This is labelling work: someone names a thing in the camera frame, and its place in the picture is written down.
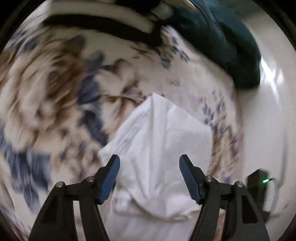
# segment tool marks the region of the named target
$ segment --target green blanket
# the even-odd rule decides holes
[[[247,27],[216,0],[190,1],[196,11],[174,7],[165,24],[232,76],[237,89],[258,86],[261,55]]]

